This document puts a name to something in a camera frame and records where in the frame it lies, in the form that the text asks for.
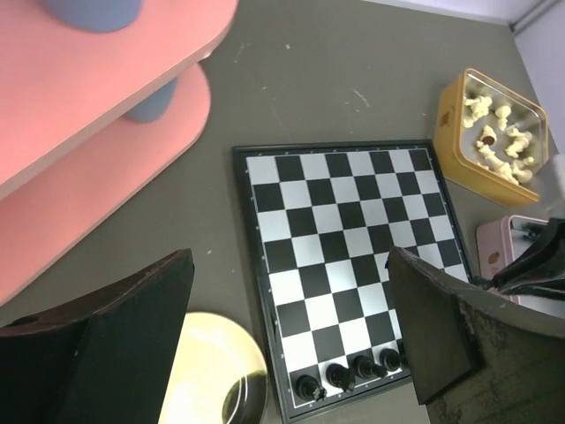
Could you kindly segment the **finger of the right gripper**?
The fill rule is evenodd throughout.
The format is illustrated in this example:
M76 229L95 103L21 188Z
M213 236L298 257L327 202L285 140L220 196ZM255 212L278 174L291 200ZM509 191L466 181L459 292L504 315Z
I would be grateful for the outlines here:
M549 220L533 244L491 279L474 277L474 285L503 295L564 295L564 221Z

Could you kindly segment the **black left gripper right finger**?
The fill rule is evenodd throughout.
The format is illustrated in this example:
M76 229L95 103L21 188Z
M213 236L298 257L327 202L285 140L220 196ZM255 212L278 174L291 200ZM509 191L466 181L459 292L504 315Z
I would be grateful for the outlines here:
M418 402L432 423L562 423L564 320L455 278L404 248L387 260Z

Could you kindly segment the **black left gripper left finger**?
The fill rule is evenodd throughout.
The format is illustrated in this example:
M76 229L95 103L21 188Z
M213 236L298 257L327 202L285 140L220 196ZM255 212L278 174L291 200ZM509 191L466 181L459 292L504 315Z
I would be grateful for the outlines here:
M1 328L3 423L156 423L192 288L188 249Z

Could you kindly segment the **black chess piece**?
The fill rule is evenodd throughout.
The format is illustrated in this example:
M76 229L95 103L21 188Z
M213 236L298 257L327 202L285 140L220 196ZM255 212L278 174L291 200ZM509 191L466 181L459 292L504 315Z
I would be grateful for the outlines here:
M371 357L358 355L353 360L355 374L362 379L383 378L388 371L382 365L376 363Z
M297 379L295 392L299 398L306 402L318 402L324 400L327 395L326 389L311 375L301 375Z
M326 378L330 385L343 392L352 392L356 384L354 371L339 363L331 363L326 369Z
M392 348L382 349L379 353L379 361L388 372L395 372L403 364L400 353Z

